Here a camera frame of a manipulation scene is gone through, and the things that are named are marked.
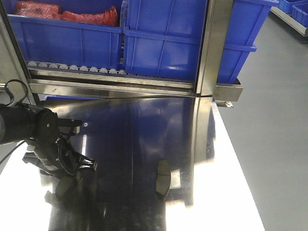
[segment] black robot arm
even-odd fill
[[[12,103],[13,95],[8,94]],[[14,106],[0,104],[0,144],[25,140],[28,148],[23,160],[51,176],[61,178],[80,169],[96,169],[96,161],[76,152],[70,143],[81,120],[60,119],[50,109],[22,100]]]

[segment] blue bin stack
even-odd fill
[[[278,3],[277,0],[234,1],[217,82],[236,81],[249,53],[257,50],[254,41],[270,8]]]
[[[128,73],[195,81],[206,0],[129,0]]]
[[[102,13],[122,0],[38,0],[59,4],[63,11]],[[121,69],[121,27],[14,15],[17,0],[3,0],[15,36],[27,61]]]
[[[3,0],[26,60],[116,69],[125,66],[128,73],[196,81],[207,0],[128,0],[128,7],[122,0],[38,1],[59,4],[63,11],[74,13],[101,13],[115,5],[122,11],[121,27],[18,16],[13,14],[17,1]],[[234,1],[219,83],[236,81],[249,53],[257,49],[254,41],[271,6],[278,3]]]
[[[279,9],[287,14],[292,14],[293,6],[308,3],[308,0],[280,0]]]
[[[293,6],[292,17],[304,27],[308,27],[308,3]]]

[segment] red mesh bag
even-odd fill
[[[115,6],[112,6],[104,13],[97,13],[97,14],[90,14],[90,13],[77,14],[70,11],[64,11],[60,19],[66,21],[80,22],[80,23],[100,24],[105,26],[119,26],[118,15]]]
[[[16,15],[60,19],[61,12],[62,9],[60,5],[36,1],[18,1],[15,5]]]

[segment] metal rail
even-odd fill
[[[277,7],[272,7],[271,10],[275,15],[280,17],[283,21],[285,21],[290,27],[296,30],[302,36],[308,36],[308,28],[301,25],[298,21],[292,18],[290,15],[286,14],[282,10]]]
[[[26,63],[22,58],[21,51],[13,34],[6,11],[0,0],[0,89],[4,90],[4,84],[10,79],[19,79],[24,83],[30,79]],[[15,101],[21,99],[24,95],[22,86],[18,83],[10,84],[10,91],[15,96]],[[28,94],[28,100],[31,104],[37,103],[37,97],[31,92]]]

